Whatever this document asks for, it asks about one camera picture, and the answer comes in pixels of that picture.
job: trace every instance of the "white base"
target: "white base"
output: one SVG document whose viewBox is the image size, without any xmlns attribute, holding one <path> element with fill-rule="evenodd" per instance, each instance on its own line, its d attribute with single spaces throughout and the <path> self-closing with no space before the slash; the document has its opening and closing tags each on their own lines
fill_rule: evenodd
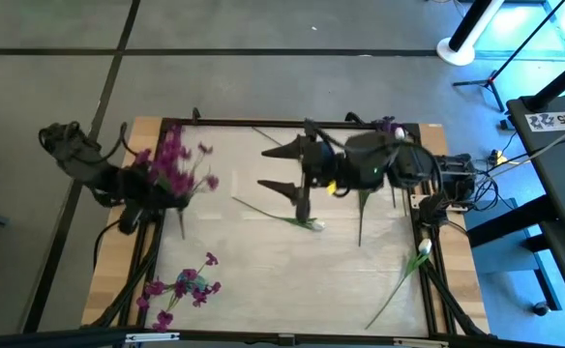
<svg viewBox="0 0 565 348">
<path fill-rule="evenodd" d="M 474 61 L 476 53 L 474 51 L 474 46 L 464 45 L 461 47 L 459 52 L 455 52 L 450 49 L 448 43 L 450 38 L 443 39 L 437 44 L 437 55 L 439 58 L 443 59 L 446 63 L 455 66 L 466 66 Z"/>
</svg>

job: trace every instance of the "flower bouquet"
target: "flower bouquet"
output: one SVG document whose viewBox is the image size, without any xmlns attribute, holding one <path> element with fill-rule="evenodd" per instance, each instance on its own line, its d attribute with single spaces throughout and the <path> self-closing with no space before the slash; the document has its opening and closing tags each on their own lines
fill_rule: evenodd
<svg viewBox="0 0 565 348">
<path fill-rule="evenodd" d="M 187 168 L 186 163 L 193 157 L 193 151 L 182 144 L 181 127 L 173 126 L 166 133 L 158 155 L 149 160 L 151 149 L 136 154 L 134 166 L 146 173 L 147 180 L 154 188 L 150 201 L 156 202 L 158 207 L 172 207 L 177 210 L 182 232 L 184 232 L 184 209 L 198 192 L 213 191 L 218 187 L 219 179 L 209 171 L 198 182 L 194 172 L 203 159 L 214 152 L 213 147 L 198 144 L 198 156 L 192 167 Z"/>
<path fill-rule="evenodd" d="M 145 285 L 145 296 L 141 296 L 136 300 L 136 304 L 142 308 L 149 308 L 148 299 L 152 297 L 162 296 L 172 291 L 172 295 L 168 300 L 166 310 L 161 310 L 158 313 L 158 322 L 152 326 L 152 329 L 159 333 L 165 333 L 168 330 L 168 325 L 173 321 L 173 314 L 170 312 L 179 300 L 183 299 L 188 294 L 193 296 L 193 306 L 201 307 L 202 304 L 207 304 L 207 297 L 218 293 L 221 290 L 221 284 L 215 282 L 210 285 L 209 282 L 200 274 L 205 266 L 218 265 L 218 258 L 211 252 L 206 254 L 207 260 L 197 270 L 186 269 L 177 276 L 177 279 L 172 283 L 163 283 L 159 279 Z"/>
</svg>

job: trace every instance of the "label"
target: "label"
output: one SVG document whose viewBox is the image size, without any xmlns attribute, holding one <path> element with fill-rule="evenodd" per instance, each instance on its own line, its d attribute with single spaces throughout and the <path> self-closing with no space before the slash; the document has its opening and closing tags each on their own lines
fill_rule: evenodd
<svg viewBox="0 0 565 348">
<path fill-rule="evenodd" d="M 565 111 L 525 115 L 532 131 L 565 131 Z"/>
</svg>

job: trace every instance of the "tripod leg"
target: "tripod leg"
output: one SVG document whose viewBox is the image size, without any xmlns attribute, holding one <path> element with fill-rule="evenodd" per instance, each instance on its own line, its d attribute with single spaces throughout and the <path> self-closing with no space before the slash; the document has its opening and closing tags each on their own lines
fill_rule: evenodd
<svg viewBox="0 0 565 348">
<path fill-rule="evenodd" d="M 469 85 L 475 85 L 475 84 L 486 84 L 489 83 L 487 80 L 475 80 L 475 81 L 462 81 L 462 82 L 455 82 L 453 83 L 453 86 L 469 86 Z"/>
<path fill-rule="evenodd" d="M 502 103 L 502 99 L 499 97 L 499 93 L 497 93 L 497 88 L 495 88 L 495 84 L 493 81 L 489 81 L 489 86 L 491 87 L 491 91 L 495 96 L 495 101 L 497 102 L 497 107 L 499 107 L 500 112 L 504 112 L 506 109 L 504 108 L 504 104 Z"/>
</svg>

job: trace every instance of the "light stand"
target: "light stand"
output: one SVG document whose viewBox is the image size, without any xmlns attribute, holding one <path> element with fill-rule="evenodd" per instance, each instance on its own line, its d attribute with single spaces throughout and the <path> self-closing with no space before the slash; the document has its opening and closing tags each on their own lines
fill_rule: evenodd
<svg viewBox="0 0 565 348">
<path fill-rule="evenodd" d="M 497 102 L 499 111 L 500 112 L 506 111 L 506 109 L 504 108 L 504 103 L 502 102 L 502 99 L 499 97 L 499 93 L 497 92 L 497 88 L 495 87 L 494 84 L 495 79 L 504 71 L 504 69 L 506 69 L 506 67 L 513 61 L 513 59 L 515 59 L 515 57 L 519 54 L 519 52 L 521 52 L 521 50 L 527 45 L 527 43 L 529 43 L 530 40 L 532 40 L 534 35 L 536 35 L 536 33 L 538 33 L 539 30 L 541 30 L 543 25 L 545 25 L 545 23 L 547 23 L 547 21 L 551 19 L 551 17 L 555 14 L 557 9 L 559 9 L 562 6 L 562 4 L 564 4 L 564 2 L 565 0 L 560 1 L 557 4 L 557 6 L 555 6 L 555 8 L 551 10 L 551 12 L 545 17 L 545 19 L 543 19 L 543 21 L 541 21 L 541 23 L 536 27 L 536 29 L 534 29 L 532 34 L 530 34 L 530 36 L 528 36 L 527 39 L 525 39 L 525 41 L 515 50 L 515 52 L 513 52 L 513 54 L 506 60 L 506 62 L 504 62 L 504 64 L 502 64 L 501 67 L 499 67 L 498 70 L 493 71 L 491 73 L 488 79 L 455 82 L 453 83 L 453 86 L 481 85 L 487 89 L 490 89 L 490 91 L 493 93 L 493 96 L 495 97 L 495 101 Z"/>
</svg>

